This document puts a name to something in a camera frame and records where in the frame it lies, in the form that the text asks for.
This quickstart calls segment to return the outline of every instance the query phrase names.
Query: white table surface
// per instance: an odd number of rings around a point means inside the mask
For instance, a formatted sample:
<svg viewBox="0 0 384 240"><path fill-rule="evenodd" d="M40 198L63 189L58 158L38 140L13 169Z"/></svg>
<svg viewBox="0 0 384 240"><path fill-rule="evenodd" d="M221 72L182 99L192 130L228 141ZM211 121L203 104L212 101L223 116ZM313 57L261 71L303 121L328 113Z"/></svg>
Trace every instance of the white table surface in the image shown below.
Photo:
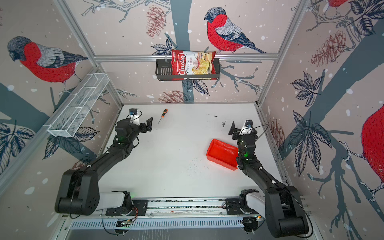
<svg viewBox="0 0 384 240"><path fill-rule="evenodd" d="M236 146L228 135L232 121L237 128L245 119L251 119L254 127L261 125L253 104L125 105L118 121L130 108L142 111L140 122L153 117L153 130L140 133L140 144L100 179L100 192L126 190L143 198L234 197L244 189L259 189L241 170L232 171L206 157L213 138ZM168 113L157 124L165 108ZM265 134L257 141L255 155L281 181Z"/></svg>

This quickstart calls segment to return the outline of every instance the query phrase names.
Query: gray floor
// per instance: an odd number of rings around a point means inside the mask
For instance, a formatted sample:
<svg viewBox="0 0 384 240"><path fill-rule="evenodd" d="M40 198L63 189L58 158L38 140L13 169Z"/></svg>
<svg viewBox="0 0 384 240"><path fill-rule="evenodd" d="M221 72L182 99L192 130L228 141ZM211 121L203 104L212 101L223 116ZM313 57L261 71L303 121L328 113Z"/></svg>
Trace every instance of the gray floor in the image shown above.
<svg viewBox="0 0 384 240"><path fill-rule="evenodd" d="M116 240L104 230L72 230L66 240ZM263 224L255 234L247 234L242 228L186 228L161 230L131 230L117 239L126 240L272 240L275 239ZM281 240L297 240L295 236L279 238Z"/></svg>

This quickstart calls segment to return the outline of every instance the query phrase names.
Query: red plastic bin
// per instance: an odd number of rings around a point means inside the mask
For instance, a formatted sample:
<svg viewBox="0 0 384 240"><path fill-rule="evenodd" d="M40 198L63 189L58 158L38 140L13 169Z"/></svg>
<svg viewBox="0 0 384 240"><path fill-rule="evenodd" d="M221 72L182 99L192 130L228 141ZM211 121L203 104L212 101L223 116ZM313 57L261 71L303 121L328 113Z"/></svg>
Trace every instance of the red plastic bin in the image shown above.
<svg viewBox="0 0 384 240"><path fill-rule="evenodd" d="M231 170L237 169L238 148L213 139L207 151L207 159Z"/></svg>

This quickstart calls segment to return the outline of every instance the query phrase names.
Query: orange and black screwdriver handle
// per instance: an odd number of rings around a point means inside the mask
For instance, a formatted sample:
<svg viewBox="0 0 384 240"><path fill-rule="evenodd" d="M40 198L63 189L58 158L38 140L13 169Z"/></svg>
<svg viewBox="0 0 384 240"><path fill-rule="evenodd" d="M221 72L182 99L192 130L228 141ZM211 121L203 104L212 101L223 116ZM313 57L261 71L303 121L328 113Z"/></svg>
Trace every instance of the orange and black screwdriver handle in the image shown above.
<svg viewBox="0 0 384 240"><path fill-rule="evenodd" d="M166 115L167 112L168 109L164 109L163 114L161 115L161 119Z"/></svg>

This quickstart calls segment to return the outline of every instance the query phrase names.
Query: white mesh shelf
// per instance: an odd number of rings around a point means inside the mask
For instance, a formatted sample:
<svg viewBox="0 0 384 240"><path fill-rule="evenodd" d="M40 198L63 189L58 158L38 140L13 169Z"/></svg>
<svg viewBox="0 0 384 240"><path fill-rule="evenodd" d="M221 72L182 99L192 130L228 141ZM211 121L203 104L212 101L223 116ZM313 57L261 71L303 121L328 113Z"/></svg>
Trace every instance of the white mesh shelf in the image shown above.
<svg viewBox="0 0 384 240"><path fill-rule="evenodd" d="M105 73L88 75L84 86L74 94L74 98L52 123L48 132L55 137L73 137L108 82Z"/></svg>

